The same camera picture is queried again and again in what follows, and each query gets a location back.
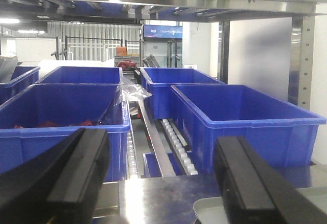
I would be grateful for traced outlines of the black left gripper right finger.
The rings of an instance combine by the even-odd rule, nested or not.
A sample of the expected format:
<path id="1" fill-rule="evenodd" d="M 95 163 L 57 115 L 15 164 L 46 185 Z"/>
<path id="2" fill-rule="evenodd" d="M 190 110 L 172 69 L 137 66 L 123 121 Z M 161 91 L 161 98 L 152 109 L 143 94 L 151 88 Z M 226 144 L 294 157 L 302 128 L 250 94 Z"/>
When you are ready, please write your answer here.
<path id="1" fill-rule="evenodd" d="M 271 168 L 243 136 L 217 139 L 214 172 L 229 223 L 326 223 L 326 213 Z"/>

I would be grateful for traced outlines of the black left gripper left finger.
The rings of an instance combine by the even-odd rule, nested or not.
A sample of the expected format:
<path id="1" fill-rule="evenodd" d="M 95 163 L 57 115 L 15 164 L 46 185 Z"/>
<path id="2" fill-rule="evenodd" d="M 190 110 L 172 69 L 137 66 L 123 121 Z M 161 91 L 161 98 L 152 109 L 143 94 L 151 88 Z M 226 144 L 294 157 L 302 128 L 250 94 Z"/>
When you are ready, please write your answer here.
<path id="1" fill-rule="evenodd" d="M 80 128 L 1 173 L 1 223 L 91 223 L 109 159 L 107 130 Z"/>

